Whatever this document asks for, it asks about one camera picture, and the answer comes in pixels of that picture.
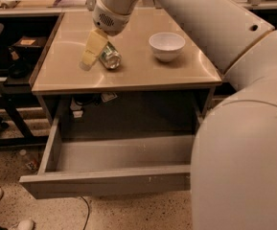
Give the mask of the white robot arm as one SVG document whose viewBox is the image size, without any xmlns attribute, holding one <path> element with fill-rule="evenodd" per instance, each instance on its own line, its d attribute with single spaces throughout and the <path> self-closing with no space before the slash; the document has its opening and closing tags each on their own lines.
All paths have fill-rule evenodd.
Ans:
<svg viewBox="0 0 277 230">
<path fill-rule="evenodd" d="M 157 0 L 235 88 L 203 120 L 191 162 L 194 230 L 277 230 L 277 30 L 231 0 Z M 137 0 L 97 0 L 117 35 Z"/>
</svg>

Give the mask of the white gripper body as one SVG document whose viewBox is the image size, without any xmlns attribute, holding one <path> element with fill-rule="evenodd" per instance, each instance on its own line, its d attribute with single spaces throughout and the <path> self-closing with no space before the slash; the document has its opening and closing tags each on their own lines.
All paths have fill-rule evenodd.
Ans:
<svg viewBox="0 0 277 230">
<path fill-rule="evenodd" d="M 106 34 L 118 35 L 130 18 L 130 5 L 122 0 L 97 0 L 93 21 Z"/>
</svg>

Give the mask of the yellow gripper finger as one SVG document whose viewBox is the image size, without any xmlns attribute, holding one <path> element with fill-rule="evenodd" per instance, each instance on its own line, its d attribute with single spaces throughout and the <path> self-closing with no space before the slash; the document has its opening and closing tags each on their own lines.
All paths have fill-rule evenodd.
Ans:
<svg viewBox="0 0 277 230">
<path fill-rule="evenodd" d="M 94 29 L 89 33 L 84 51 L 81 56 L 80 68 L 88 71 L 99 59 L 108 43 L 107 34 L 101 29 Z"/>
</svg>

